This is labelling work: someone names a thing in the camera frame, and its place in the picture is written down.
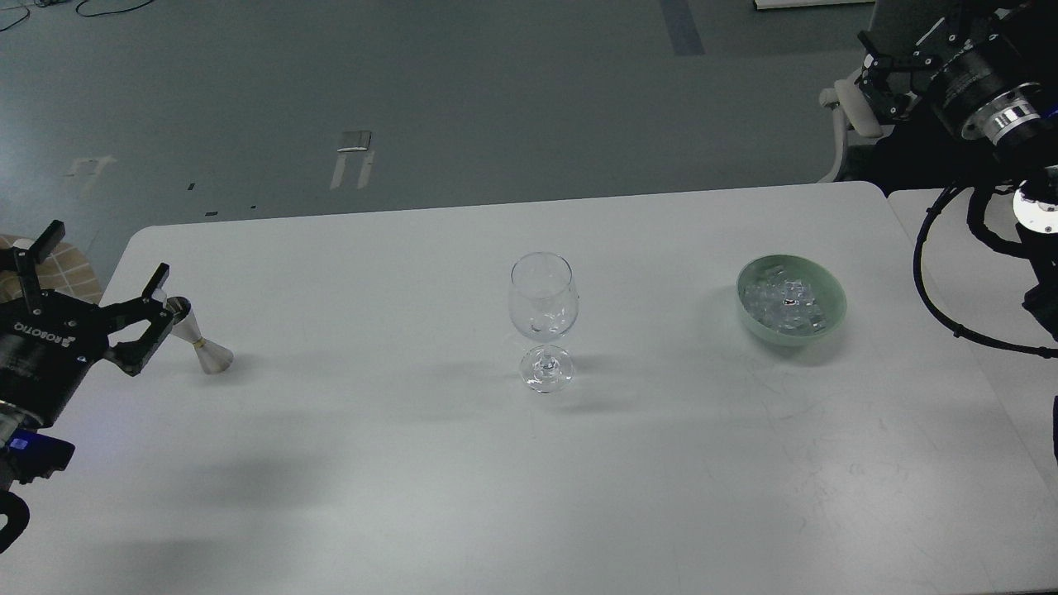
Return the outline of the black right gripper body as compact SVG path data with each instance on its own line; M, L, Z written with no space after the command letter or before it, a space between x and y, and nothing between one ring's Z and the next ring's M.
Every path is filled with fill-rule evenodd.
M1034 103L1042 88L1017 50L997 38L960 50L942 65L926 102L956 139L1016 150L1044 136L1044 116Z

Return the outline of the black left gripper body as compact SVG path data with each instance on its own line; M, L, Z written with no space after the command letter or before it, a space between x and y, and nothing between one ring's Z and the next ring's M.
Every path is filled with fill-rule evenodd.
M93 302L45 291L38 309L22 298L1 308L1 400L22 426L53 426L108 339Z

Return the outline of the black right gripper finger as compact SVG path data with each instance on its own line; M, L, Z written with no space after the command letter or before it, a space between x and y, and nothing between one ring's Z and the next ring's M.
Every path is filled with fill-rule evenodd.
M883 124L906 121L926 98L936 70L884 70L869 68L856 79L870 109Z
M877 1L867 31L862 70L936 57L941 67L1001 71L1005 49L995 28L1004 1Z

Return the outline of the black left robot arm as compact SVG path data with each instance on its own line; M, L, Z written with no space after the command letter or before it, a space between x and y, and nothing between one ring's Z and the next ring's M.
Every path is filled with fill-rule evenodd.
M21 287L1 306L1 547L8 549L31 517L26 501L12 492L67 468L74 445L45 436L84 377L106 360L136 376L174 330L177 317L156 298L169 278L159 264L139 298L102 307L45 289L37 269L63 240L54 220L29 247L2 250L1 266Z

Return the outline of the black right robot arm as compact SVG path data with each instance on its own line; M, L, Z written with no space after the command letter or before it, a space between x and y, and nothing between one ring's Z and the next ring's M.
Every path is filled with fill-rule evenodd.
M1056 333L1056 4L1054 1L879 1L858 35L854 90L891 126L863 167L884 193L938 190L912 253L922 304L942 326L996 350L1056 357L972 331L942 312L922 276L934 222L968 193L977 241L1028 262L1022 308Z

